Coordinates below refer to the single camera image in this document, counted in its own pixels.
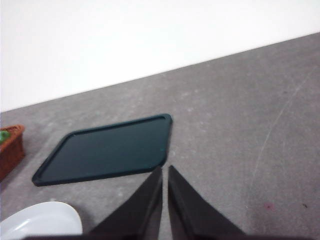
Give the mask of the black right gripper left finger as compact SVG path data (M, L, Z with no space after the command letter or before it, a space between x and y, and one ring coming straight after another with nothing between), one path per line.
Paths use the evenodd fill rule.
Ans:
M163 173L157 167L132 196L90 233L105 237L157 237L163 207Z

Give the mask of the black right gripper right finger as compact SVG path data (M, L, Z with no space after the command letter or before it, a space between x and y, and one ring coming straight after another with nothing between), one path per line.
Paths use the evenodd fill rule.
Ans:
M168 210L174 237L246 235L204 200L172 165L168 168Z

